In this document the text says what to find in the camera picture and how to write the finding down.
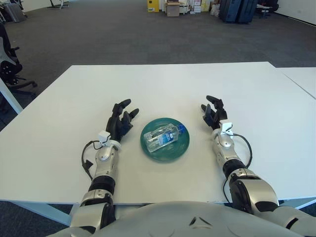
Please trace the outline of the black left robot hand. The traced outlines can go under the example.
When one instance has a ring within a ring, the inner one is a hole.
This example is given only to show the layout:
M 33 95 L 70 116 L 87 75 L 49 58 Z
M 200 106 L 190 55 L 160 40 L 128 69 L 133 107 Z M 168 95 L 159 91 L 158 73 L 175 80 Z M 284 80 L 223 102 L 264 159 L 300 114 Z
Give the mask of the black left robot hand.
M 133 127 L 131 121 L 139 113 L 139 109 L 135 109 L 130 113 L 128 111 L 123 111 L 130 103 L 131 99 L 126 99 L 114 105 L 112 115 L 106 126 L 106 131 L 110 133 L 111 140 L 120 143 L 122 137 Z

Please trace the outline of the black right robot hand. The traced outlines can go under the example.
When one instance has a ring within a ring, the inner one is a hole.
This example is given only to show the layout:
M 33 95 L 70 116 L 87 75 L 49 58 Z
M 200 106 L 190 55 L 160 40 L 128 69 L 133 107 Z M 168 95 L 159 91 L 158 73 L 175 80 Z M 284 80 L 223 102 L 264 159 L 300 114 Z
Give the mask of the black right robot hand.
M 207 95 L 206 99 L 214 106 L 213 110 L 210 104 L 201 104 L 201 109 L 204 112 L 203 120 L 213 130 L 220 128 L 220 121 L 226 120 L 227 112 L 224 109 L 224 104 L 221 99 Z

